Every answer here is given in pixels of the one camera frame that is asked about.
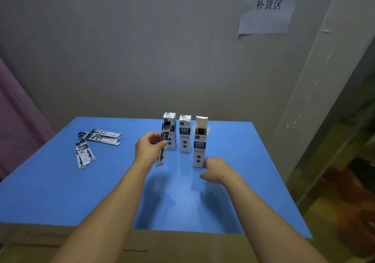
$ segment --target product box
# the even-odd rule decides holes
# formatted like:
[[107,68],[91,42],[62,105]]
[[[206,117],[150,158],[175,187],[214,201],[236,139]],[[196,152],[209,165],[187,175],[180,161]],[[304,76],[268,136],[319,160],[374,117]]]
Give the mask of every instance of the product box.
[[168,144],[166,149],[176,149],[176,113],[166,112],[163,116],[164,122],[171,122],[171,128],[169,130]]
[[196,127],[194,129],[194,155],[193,167],[203,167],[206,152],[208,117],[196,116]]
[[[170,130],[171,122],[165,121],[162,124],[162,132],[160,135],[160,141],[166,141],[168,139],[169,130]],[[156,166],[160,166],[164,164],[166,154],[166,147],[160,149],[159,157],[157,158]]]
[[180,116],[180,152],[190,152],[191,116]]

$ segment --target pink curtain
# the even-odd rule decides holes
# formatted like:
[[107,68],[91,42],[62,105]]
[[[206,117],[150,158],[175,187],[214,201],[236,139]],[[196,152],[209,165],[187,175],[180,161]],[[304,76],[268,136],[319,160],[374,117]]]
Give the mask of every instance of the pink curtain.
[[0,58],[0,180],[55,133]]

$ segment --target paper sign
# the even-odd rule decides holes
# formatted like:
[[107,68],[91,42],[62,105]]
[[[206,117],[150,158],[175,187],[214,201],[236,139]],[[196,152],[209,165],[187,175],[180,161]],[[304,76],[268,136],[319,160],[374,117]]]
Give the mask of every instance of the paper sign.
[[238,34],[286,34],[297,0],[245,0]]

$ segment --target blue tabletop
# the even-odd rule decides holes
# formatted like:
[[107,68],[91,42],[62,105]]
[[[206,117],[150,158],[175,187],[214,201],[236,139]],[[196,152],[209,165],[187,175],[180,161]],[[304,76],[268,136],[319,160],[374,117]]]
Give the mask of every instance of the blue tabletop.
[[[0,183],[0,222],[78,225],[115,187],[134,159],[134,144],[161,119],[78,117]],[[220,156],[303,237],[311,237],[265,146],[250,122],[209,121],[206,156]],[[78,132],[122,133],[114,146],[88,141],[96,157],[78,169]],[[226,190],[199,178],[193,153],[167,150],[148,174],[134,227],[148,230],[243,233]]]

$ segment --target hand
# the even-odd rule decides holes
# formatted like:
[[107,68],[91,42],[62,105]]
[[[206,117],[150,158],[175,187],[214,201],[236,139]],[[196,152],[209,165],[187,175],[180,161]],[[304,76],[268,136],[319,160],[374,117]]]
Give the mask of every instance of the hand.
[[241,175],[235,172],[232,167],[220,157],[206,157],[203,167],[207,168],[207,171],[201,173],[200,177],[211,183],[223,185],[223,182],[229,177],[234,176],[241,178]]
[[160,142],[160,133],[149,132],[138,139],[135,144],[135,158],[134,163],[144,165],[148,171],[151,166],[157,161],[159,151],[165,147],[167,141]]

